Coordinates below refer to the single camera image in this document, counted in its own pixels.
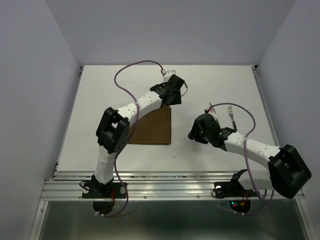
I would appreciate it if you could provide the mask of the brown cloth napkin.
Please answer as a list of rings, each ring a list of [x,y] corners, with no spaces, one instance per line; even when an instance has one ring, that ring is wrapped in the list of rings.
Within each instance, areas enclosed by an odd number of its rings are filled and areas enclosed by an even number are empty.
[[[172,142],[171,107],[156,109],[141,119],[128,141],[130,145],[170,145]]]

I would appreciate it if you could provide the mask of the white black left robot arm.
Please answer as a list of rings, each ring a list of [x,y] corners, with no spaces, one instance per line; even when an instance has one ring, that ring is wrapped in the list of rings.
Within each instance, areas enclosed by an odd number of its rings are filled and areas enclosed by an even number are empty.
[[[181,104],[181,88],[185,84],[182,78],[172,74],[133,103],[118,109],[109,107],[104,111],[96,130],[98,161],[90,181],[94,193],[108,198],[113,191],[114,162],[128,144],[130,127],[154,110]]]

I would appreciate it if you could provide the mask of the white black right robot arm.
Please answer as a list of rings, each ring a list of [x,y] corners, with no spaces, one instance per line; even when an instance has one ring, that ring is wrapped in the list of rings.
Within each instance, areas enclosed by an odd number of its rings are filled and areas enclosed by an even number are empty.
[[[275,191],[292,199],[312,176],[292,145],[279,147],[245,139],[232,128],[220,127],[210,113],[204,113],[195,119],[188,138],[247,157],[264,167],[264,170],[258,171],[241,169],[232,175],[231,180],[214,183],[212,195],[217,199],[237,198],[245,194],[256,197],[259,190]]]

